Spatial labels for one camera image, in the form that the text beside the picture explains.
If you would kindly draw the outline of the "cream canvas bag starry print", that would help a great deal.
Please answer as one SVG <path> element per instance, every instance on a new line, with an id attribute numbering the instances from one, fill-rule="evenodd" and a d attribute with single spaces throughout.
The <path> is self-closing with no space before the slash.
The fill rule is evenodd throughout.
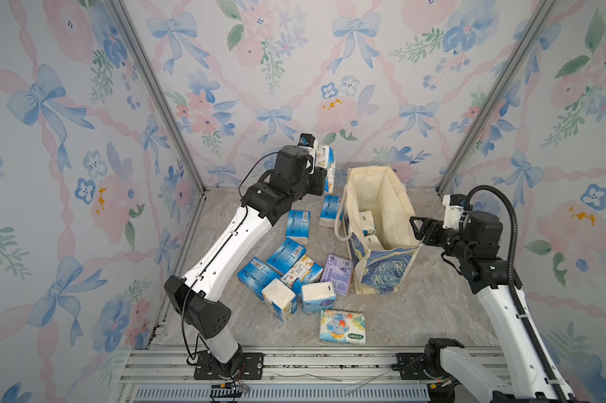
<path id="1" fill-rule="evenodd" d="M 385 250 L 369 250 L 359 213 L 371 211 L 376 235 Z M 365 166 L 348 170 L 340 201 L 343 214 L 334 224 L 337 238 L 347 243 L 353 263 L 353 284 L 362 295 L 398 291 L 421 248 L 409 219 L 415 210 L 405 185 L 390 166 Z"/>

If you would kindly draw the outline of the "white tissue pack cartoon blue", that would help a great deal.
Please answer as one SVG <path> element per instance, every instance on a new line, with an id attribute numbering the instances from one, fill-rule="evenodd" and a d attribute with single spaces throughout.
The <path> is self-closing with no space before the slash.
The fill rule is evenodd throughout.
<path id="1" fill-rule="evenodd" d="M 337 294 L 331 282 L 316 282 L 301 287 L 301 305 L 305 314 L 332 309 Z"/>

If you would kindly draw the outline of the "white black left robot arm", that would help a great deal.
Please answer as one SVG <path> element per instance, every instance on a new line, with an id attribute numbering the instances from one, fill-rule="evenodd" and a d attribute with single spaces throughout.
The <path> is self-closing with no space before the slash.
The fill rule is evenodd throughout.
<path id="1" fill-rule="evenodd" d="M 241 197 L 232 221 L 204 257 L 184 275 L 172 275 L 165 291 L 182 325 L 191 325 L 214 362 L 233 371 L 242 349 L 227 327 L 232 315 L 220 298 L 232 274 L 251 248 L 294 202 L 311 194 L 322 196 L 334 179 L 334 154 L 327 145 L 298 145 L 276 152 L 272 169 L 264 172 Z"/>

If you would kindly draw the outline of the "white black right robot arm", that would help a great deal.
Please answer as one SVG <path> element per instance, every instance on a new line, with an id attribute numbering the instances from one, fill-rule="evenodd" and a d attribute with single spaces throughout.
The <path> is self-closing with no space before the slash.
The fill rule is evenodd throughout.
<path id="1" fill-rule="evenodd" d="M 410 226 L 417 240 L 440 248 L 444 260 L 456 260 L 454 267 L 492 323 L 510 378 L 503 381 L 474 361 L 454 339 L 427 342 L 424 371 L 434 379 L 459 382 L 480 402 L 575 402 L 536 332 L 515 271 L 498 255 L 501 220 L 490 213 L 449 208 L 442 221 L 413 217 Z"/>

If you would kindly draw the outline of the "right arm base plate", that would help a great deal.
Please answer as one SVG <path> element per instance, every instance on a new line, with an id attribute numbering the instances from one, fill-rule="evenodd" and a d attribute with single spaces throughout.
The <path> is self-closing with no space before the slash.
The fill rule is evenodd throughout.
<path id="1" fill-rule="evenodd" d="M 395 357 L 397 362 L 391 369 L 397 372 L 402 380 L 431 379 L 424 365 L 424 353 L 398 353 Z"/>

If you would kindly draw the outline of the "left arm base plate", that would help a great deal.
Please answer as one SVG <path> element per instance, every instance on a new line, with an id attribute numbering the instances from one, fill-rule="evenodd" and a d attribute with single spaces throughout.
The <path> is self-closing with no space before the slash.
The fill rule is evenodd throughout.
<path id="1" fill-rule="evenodd" d="M 211 353 L 198 354 L 195 364 L 195 380 L 261 380 L 264 370 L 264 354 L 238 351 L 227 363 L 221 363 Z"/>

